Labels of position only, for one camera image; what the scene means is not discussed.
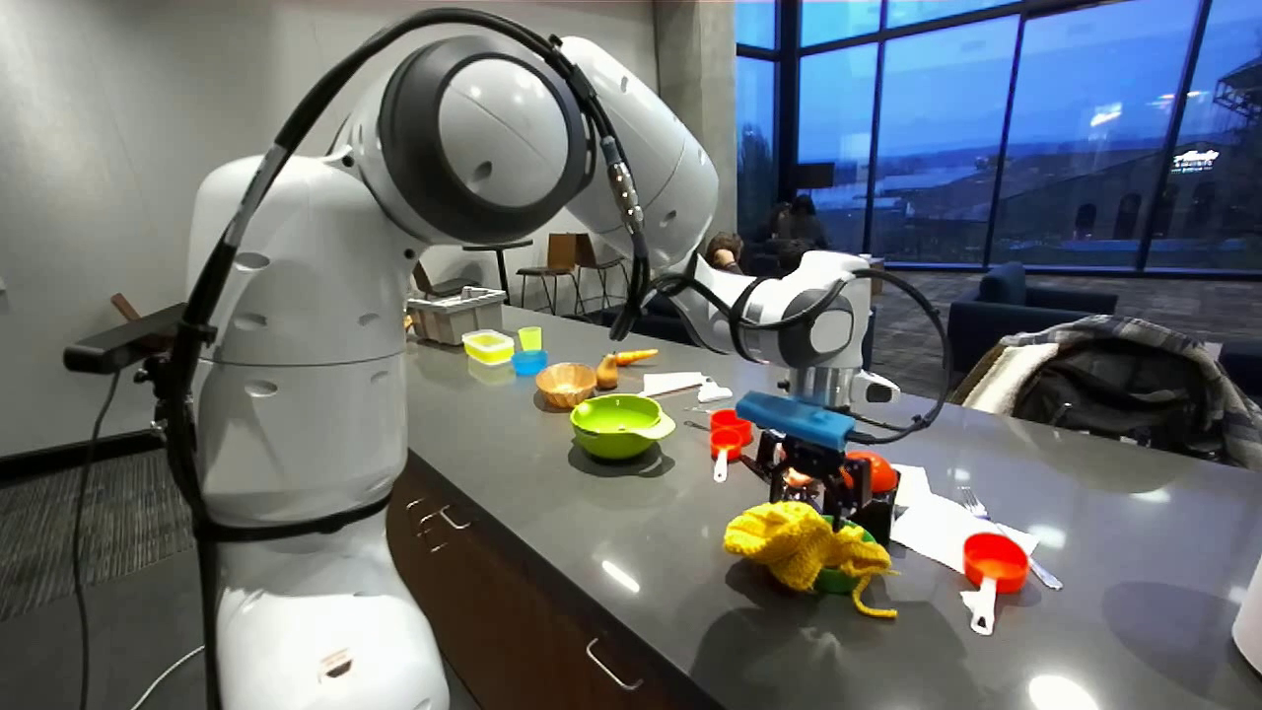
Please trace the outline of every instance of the large window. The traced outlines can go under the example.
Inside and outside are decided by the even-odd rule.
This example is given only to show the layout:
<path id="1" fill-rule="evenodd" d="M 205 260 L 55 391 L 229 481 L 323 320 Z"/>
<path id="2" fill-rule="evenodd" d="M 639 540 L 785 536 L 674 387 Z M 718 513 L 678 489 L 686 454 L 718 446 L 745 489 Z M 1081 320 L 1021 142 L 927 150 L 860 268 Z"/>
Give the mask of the large window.
<path id="1" fill-rule="evenodd" d="M 1262 272 L 1262 0 L 737 0 L 769 8 L 753 209 L 812 193 L 899 268 Z"/>
<path id="2" fill-rule="evenodd" d="M 1017 20 L 887 43 L 872 252 L 982 264 Z"/>
<path id="3" fill-rule="evenodd" d="M 828 249 L 864 249 L 872 158 L 876 47 L 828 51 L 801 63 L 797 166 Z"/>
<path id="4" fill-rule="evenodd" d="M 734 12 L 737 43 L 777 47 L 777 0 L 741 0 Z"/>
<path id="5" fill-rule="evenodd" d="M 879 28 L 879 0 L 801 0 L 801 47 L 868 36 Z"/>
<path id="6" fill-rule="evenodd" d="M 994 8 L 994 4 L 1014 4 L 1014 0 L 891 0 L 891 24 L 919 24 L 919 20 L 958 16 L 958 12 Z"/>
<path id="7" fill-rule="evenodd" d="M 1262 4 L 1215 0 L 1148 268 L 1262 268 Z"/>
<path id="8" fill-rule="evenodd" d="M 757 233 L 777 209 L 777 63 L 737 59 L 737 229 Z"/>
<path id="9" fill-rule="evenodd" d="M 998 260 L 1136 268 L 1199 0 L 1128 0 L 1025 24 Z"/>

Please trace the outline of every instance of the kitchen utensil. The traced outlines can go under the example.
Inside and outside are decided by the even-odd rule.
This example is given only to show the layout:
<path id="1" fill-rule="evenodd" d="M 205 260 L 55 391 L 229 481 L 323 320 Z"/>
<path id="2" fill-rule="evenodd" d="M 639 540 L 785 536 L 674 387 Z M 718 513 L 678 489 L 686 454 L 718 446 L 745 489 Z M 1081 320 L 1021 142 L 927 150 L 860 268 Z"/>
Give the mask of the kitchen utensil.
<path id="1" fill-rule="evenodd" d="M 635 351 L 603 355 L 599 367 L 596 367 L 596 387 L 599 391 L 619 391 L 623 367 L 651 363 L 655 355 L 659 355 L 659 347 L 635 347 Z"/>
<path id="2" fill-rule="evenodd" d="M 481 367 L 501 367 L 513 359 L 513 339 L 505 331 L 465 331 L 465 355 Z"/>
<path id="3" fill-rule="evenodd" d="M 1029 572 L 1045 584 L 1045 588 L 1065 588 L 1061 576 L 1053 576 L 1041 560 L 1029 556 Z"/>
<path id="4" fill-rule="evenodd" d="M 962 540 L 962 576 L 978 592 L 962 592 L 970 627 L 994 635 L 994 596 L 1017 596 L 1025 588 L 1029 556 L 1002 533 L 974 533 Z"/>
<path id="5" fill-rule="evenodd" d="M 627 462 L 674 430 L 674 418 L 643 394 L 596 394 L 568 414 L 588 458 Z"/>
<path id="6" fill-rule="evenodd" d="M 548 367 L 544 327 L 517 327 L 513 375 L 532 379 Z"/>
<path id="7" fill-rule="evenodd" d="M 737 410 L 710 410 L 714 481 L 726 481 L 730 458 L 741 458 L 749 438 L 753 438 L 753 426 Z"/>
<path id="8" fill-rule="evenodd" d="M 552 363 L 536 375 L 536 402 L 544 410 L 572 410 L 596 394 L 596 371 L 580 363 Z"/>

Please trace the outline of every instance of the gray countertop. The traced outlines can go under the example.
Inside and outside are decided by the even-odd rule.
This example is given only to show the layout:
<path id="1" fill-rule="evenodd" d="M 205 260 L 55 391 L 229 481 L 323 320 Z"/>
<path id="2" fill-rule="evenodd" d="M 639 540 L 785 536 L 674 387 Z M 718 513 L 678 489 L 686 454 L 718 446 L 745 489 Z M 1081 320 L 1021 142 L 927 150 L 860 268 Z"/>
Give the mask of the gray countertop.
<path id="1" fill-rule="evenodd" d="M 627 371 L 631 391 L 643 371 L 706 371 L 734 391 L 769 383 L 737 355 L 611 343 L 599 327 L 505 308 L 505 327 L 517 323 L 544 327 L 552 363 L 663 347 Z M 765 501 L 765 485 L 741 465 L 714 485 L 694 391 L 663 406 L 678 422 L 663 458 L 596 465 L 509 367 L 410 351 L 414 454 L 722 706 L 1262 706 L 1262 675 L 1230 643 L 1262 556 L 1262 473 L 947 406 L 883 454 L 923 465 L 939 493 L 966 473 L 990 517 L 1037 533 L 1037 560 L 1065 580 L 1002 600 L 982 639 L 958 604 L 966 584 L 899 544 L 872 592 L 899 607 L 895 623 L 737 564 L 722 529 Z"/>

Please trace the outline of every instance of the chair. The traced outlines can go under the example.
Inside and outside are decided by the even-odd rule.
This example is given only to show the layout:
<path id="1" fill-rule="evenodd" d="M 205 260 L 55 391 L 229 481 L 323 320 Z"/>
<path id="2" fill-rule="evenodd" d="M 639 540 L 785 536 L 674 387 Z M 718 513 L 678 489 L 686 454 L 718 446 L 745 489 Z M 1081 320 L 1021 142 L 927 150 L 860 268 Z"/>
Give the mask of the chair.
<path id="1" fill-rule="evenodd" d="M 950 304 L 950 316 L 947 316 L 950 383 L 962 383 L 1002 335 L 1041 331 L 1092 312 L 1116 312 L 1116 296 L 1033 288 L 1025 284 L 1021 264 L 998 264 L 982 276 L 974 300 Z"/>
<path id="2" fill-rule="evenodd" d="M 1219 363 L 1242 394 L 1262 402 L 1262 343 L 1227 339 Z"/>
<path id="3" fill-rule="evenodd" d="M 548 312 L 556 312 L 556 280 L 568 280 L 576 288 L 576 308 L 584 312 L 584 288 L 580 288 L 580 245 L 588 233 L 548 233 L 548 264 L 540 268 L 517 268 L 517 304 L 525 308 L 525 280 L 544 284 Z"/>
<path id="4" fill-rule="evenodd" d="M 599 304 L 611 304 L 607 300 L 607 272 L 623 272 L 623 288 L 631 284 L 627 260 L 619 252 L 599 256 L 592 237 L 580 237 L 580 268 L 599 276 Z"/>

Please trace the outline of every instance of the yellow cup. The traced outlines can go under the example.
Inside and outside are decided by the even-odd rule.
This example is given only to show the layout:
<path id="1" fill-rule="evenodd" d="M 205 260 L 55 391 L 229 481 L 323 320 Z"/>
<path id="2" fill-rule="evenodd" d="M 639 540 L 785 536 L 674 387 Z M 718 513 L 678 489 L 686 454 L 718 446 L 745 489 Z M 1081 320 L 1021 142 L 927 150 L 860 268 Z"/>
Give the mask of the yellow cup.
<path id="1" fill-rule="evenodd" d="M 521 351 L 544 351 L 544 327 L 517 327 Z"/>

